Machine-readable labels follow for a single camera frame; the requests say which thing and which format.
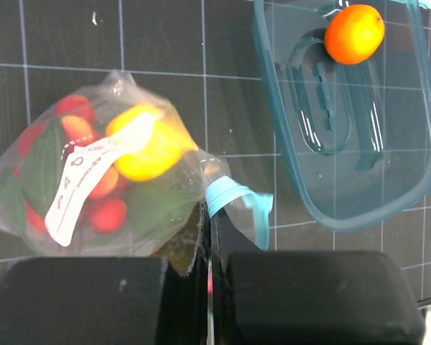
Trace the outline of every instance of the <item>label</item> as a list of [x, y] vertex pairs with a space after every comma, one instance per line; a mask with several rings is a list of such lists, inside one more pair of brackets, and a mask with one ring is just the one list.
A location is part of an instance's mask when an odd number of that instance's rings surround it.
[[70, 245], [81, 208], [91, 191], [117, 159], [147, 145], [154, 122], [162, 117], [144, 112], [110, 137], [86, 147], [75, 146], [67, 157], [55, 199], [45, 217], [48, 233], [58, 244]]

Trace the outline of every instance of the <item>white speck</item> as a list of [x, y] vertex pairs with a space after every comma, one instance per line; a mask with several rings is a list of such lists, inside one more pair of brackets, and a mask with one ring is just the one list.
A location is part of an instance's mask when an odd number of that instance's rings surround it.
[[127, 285], [128, 285], [128, 281], [127, 281], [126, 279], [122, 279], [122, 280], [120, 280], [120, 284], [119, 284], [118, 291], [119, 291], [120, 293], [122, 293], [122, 292], [123, 292], [123, 290], [124, 290], [124, 287], [125, 287], [125, 286], [127, 286]]

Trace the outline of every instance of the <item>plastic bag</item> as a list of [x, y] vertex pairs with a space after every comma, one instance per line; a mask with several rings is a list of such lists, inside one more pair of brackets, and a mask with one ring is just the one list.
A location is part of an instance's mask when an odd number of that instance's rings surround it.
[[210, 185], [228, 182], [231, 192], [211, 193], [212, 210], [227, 206], [233, 219], [247, 211], [238, 224], [256, 241], [258, 195], [229, 175], [168, 100], [112, 72], [46, 110], [0, 158], [0, 229], [49, 255], [148, 256], [184, 227]]

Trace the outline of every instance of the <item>plastic container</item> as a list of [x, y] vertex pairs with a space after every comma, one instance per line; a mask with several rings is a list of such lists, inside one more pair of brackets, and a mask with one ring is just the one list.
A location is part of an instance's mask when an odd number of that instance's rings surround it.
[[[370, 4], [381, 47], [340, 65], [323, 45], [344, 6]], [[394, 216], [431, 189], [431, 68], [417, 0], [254, 0], [253, 36], [282, 156], [311, 215], [336, 231]]]

